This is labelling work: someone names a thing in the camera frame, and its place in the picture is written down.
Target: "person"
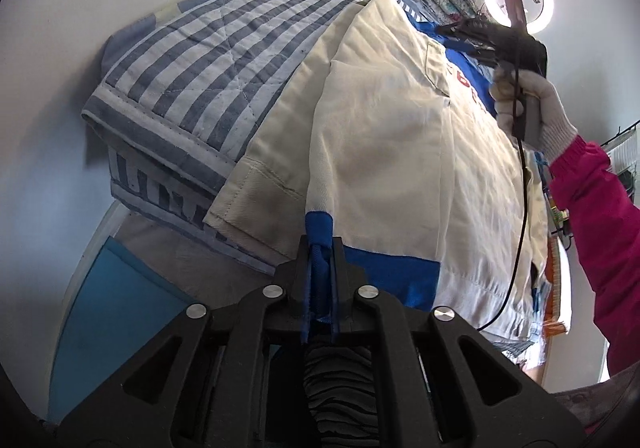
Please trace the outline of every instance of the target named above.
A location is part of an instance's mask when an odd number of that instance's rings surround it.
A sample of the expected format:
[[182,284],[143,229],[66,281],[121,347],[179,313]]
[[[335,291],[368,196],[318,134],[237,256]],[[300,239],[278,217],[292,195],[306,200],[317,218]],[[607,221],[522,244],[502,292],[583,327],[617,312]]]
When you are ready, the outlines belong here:
[[[608,170],[607,154],[579,136],[554,85],[528,70],[519,72],[518,82],[540,99],[550,191],[558,208],[569,210],[578,259],[596,294],[594,323],[609,341],[607,364],[614,376],[640,360],[640,209]],[[513,74],[508,78],[497,70],[490,87],[498,126],[507,135],[513,127],[513,83]]]

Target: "striped quilt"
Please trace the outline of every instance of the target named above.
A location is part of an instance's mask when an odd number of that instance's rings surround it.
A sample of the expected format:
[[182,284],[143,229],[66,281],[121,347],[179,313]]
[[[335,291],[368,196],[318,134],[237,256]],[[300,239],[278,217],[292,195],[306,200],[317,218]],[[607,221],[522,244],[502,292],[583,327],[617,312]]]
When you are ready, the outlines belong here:
[[[162,10],[174,15],[166,23],[149,16],[114,35],[104,78],[82,111],[110,146],[114,197],[273,271],[202,218],[289,76],[351,2],[190,0]],[[425,19],[417,0],[398,3]]]

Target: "blue board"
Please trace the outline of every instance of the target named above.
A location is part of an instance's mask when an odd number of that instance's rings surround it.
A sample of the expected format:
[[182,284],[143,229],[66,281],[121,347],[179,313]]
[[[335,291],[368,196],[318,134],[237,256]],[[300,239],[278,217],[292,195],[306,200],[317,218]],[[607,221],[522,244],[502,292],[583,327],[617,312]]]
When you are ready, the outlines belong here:
[[109,238],[60,336],[49,387],[48,420],[60,423],[193,301]]

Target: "hand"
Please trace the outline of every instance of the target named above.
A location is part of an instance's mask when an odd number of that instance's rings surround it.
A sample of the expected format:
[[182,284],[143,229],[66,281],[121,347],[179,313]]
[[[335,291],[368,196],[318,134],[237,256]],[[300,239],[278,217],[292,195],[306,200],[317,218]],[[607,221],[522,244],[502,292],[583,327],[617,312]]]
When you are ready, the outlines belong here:
[[[525,94],[540,99],[540,146],[549,163],[553,163],[574,141],[578,131],[569,122],[564,107],[554,85],[529,70],[520,70],[518,82]],[[496,69],[494,83],[489,89],[495,100],[495,110],[498,113],[498,127],[508,136],[513,132],[513,99],[514,73],[507,75],[502,69]],[[522,114],[522,104],[516,102],[516,116]]]

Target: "magenta jacket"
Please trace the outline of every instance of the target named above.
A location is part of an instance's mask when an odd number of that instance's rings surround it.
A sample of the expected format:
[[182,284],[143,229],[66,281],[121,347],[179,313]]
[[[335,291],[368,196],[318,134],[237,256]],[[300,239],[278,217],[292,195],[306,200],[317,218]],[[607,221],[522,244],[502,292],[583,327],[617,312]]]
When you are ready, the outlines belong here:
[[640,209],[607,168],[607,154],[577,136],[551,165],[550,190],[558,207],[569,210],[613,376],[640,360]]

